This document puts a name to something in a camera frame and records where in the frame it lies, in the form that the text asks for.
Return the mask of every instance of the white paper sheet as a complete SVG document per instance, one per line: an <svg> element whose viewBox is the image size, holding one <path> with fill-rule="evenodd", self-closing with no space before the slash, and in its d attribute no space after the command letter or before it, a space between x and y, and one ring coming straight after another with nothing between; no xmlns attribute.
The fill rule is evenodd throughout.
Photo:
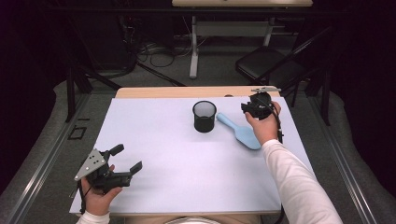
<svg viewBox="0 0 396 224"><path fill-rule="evenodd" d="M100 151L124 144L110 157L115 172L134 175L110 207L112 214L210 214L271 212L280 209L276 185L261 150L239 143L233 130L215 121L210 133L193 127L192 107L201 100L214 103L238 125L249 126L241 110L248 97L113 99L95 147ZM300 136L283 98L280 119L284 145L312 170ZM79 213L77 197L70 213Z"/></svg>

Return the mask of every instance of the light blue brush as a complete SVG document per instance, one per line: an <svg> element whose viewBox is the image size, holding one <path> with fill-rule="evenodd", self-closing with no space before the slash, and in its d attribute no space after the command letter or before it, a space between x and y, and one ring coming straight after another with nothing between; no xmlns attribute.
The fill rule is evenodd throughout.
<svg viewBox="0 0 396 224"><path fill-rule="evenodd" d="M233 128L236 139L250 149L260 149L262 146L254 135L253 129L245 126L238 126L225 115L218 113L216 118L227 126Z"/></svg>

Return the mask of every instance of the black mesh cup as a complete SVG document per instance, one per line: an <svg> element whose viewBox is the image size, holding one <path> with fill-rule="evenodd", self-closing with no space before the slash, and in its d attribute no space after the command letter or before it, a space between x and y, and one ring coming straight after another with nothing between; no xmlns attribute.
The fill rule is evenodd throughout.
<svg viewBox="0 0 396 224"><path fill-rule="evenodd" d="M192 107L194 128L200 133L208 133L215 127L216 106L208 101L200 101Z"/></svg>

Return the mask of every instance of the person's left hand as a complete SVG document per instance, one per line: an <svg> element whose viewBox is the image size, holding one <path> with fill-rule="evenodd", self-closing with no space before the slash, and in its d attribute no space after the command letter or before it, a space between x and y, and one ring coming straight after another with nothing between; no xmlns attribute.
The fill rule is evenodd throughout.
<svg viewBox="0 0 396 224"><path fill-rule="evenodd" d="M114 165L110 166L110 170L114 170ZM121 187L116 187L111 189L107 194L103 194L101 190L92 189L85 177L81 179L81 186L85 195L86 211L95 216L104 216L107 214L111 202L122 191Z"/></svg>

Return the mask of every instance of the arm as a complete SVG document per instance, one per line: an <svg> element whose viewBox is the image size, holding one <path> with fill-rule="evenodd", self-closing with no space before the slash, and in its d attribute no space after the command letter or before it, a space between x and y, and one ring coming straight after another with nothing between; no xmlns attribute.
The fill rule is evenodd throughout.
<svg viewBox="0 0 396 224"><path fill-rule="evenodd" d="M276 111L280 106L274 102ZM277 123L274 115L257 120L246 113L262 144L268 169L276 182L280 201L292 224L342 223L332 201L315 176L306 166L277 141Z"/></svg>
<svg viewBox="0 0 396 224"><path fill-rule="evenodd" d="M107 194L92 189L84 177L81 179L82 191L85 195L86 211L78 220L78 224L107 224L110 221L108 208L113 199L122 191L122 188L111 189Z"/></svg>

